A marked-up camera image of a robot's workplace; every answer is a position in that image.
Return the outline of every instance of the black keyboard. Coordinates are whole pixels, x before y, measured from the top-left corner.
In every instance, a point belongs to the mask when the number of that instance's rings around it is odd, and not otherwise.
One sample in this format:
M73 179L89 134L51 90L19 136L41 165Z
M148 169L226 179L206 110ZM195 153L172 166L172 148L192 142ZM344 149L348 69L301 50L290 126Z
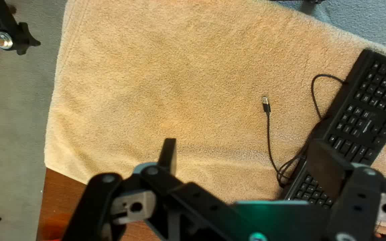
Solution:
M365 50L325 120L312 133L349 162L372 165L386 144L386 57ZM333 200L307 172L307 157L293 174L286 200L330 208Z

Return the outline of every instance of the beige towel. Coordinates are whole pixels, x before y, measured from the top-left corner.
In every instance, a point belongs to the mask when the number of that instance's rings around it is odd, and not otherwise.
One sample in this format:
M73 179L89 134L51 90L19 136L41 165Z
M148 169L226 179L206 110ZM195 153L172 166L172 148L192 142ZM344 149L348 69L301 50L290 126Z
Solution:
M386 49L275 3L70 0L46 165L81 183L128 179L179 140L177 177L224 201L274 199L262 95L278 165L318 122L310 83L346 78L365 47ZM325 110L340 86L322 82ZM386 149L377 166L386 172Z

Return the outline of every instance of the table surface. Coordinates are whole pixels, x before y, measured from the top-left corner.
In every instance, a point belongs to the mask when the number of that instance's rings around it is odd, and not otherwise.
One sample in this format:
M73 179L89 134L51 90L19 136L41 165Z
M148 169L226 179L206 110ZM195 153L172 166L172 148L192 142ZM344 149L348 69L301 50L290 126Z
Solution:
M39 241L58 241L70 223L86 185L57 172L46 172L42 213L38 231ZM128 227L124 241L159 240L144 223Z

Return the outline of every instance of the black cable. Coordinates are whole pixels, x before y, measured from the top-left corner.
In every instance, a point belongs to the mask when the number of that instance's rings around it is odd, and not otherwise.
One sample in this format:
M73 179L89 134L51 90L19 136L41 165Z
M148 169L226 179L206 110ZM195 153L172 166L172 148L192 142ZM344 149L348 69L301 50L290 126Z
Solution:
M312 97L313 97L313 102L314 102L314 108L317 112L317 116L320 117L320 120L324 120L324 116L320 112L318 108L318 102L316 98L316 82L320 78L330 78L334 81L338 81L340 83L344 85L344 81L334 77L334 75L329 75L329 74L318 74L314 77L313 82L312 82ZM287 170L294 165L294 164L299 164L297 161L299 160L306 160L306 153L307 153L307 146L310 144L310 140L307 140L307 142L303 145L303 148L297 153L297 156L291 160L289 160L287 162L285 162L281 168L277 166L275 160L274 160L274 154L273 154L273 145L271 145L271 104L269 97L263 97L263 112L266 113L267 117L267 141L269 141L269 157L271 161L271 165L274 168L274 170L277 172L277 181L279 184L281 188L286 188L287 183L285 183L285 180L287 180L290 183L291 177L287 177L286 173Z

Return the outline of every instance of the gray floor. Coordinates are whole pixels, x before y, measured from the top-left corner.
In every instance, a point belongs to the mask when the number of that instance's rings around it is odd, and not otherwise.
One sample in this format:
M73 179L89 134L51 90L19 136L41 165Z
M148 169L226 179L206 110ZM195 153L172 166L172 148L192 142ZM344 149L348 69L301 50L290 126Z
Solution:
M66 0L10 2L42 42L26 57L0 54L0 241L35 240L45 179L43 146ZM326 0L285 6L386 45L386 2Z

